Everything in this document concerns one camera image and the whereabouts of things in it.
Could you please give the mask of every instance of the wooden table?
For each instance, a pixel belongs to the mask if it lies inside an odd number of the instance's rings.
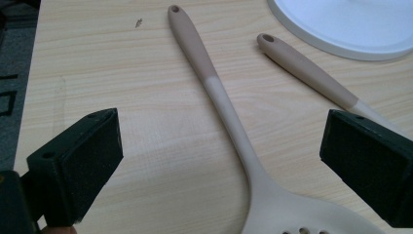
[[[413,55],[368,62],[302,42],[267,2],[44,0],[19,138],[25,158],[83,116],[117,107],[125,159],[78,233],[240,233],[248,208],[243,166],[207,93],[169,29],[185,9],[270,176],[291,192],[378,217],[319,159],[327,112],[338,108],[259,50],[280,37],[413,136]]]

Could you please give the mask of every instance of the utensil handle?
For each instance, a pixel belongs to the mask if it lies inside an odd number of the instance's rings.
[[[279,66],[329,98],[343,109],[366,117],[401,136],[406,134],[389,120],[370,108],[319,66],[283,42],[283,40],[261,33],[257,37],[261,50]]]
[[[170,6],[168,15],[173,35],[214,103],[243,162],[248,179],[256,180],[265,174],[265,171],[256,157],[243,124],[213,67],[195,25],[183,9],[178,6]]]

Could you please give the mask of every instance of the dark floor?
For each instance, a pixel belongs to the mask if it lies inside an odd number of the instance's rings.
[[[0,0],[0,171],[15,163],[38,10]]]

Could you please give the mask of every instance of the hanging hole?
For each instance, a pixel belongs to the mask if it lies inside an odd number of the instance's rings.
[[[274,42],[274,37],[264,34],[262,35],[262,38],[264,38],[264,40],[268,41],[268,42]]]
[[[179,12],[178,6],[172,6],[170,9],[175,13]]]
[[[300,234],[310,234],[309,229],[306,228],[306,227],[301,227],[301,228],[299,229],[299,232],[300,232]]]
[[[43,155],[42,155],[42,157],[44,158],[44,159],[50,159],[50,158],[53,158],[55,156],[55,153],[54,152],[46,152],[46,153],[44,153]]]

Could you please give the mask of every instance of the white lid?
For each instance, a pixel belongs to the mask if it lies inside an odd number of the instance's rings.
[[[268,0],[277,19],[305,42],[358,60],[413,51],[413,0]]]

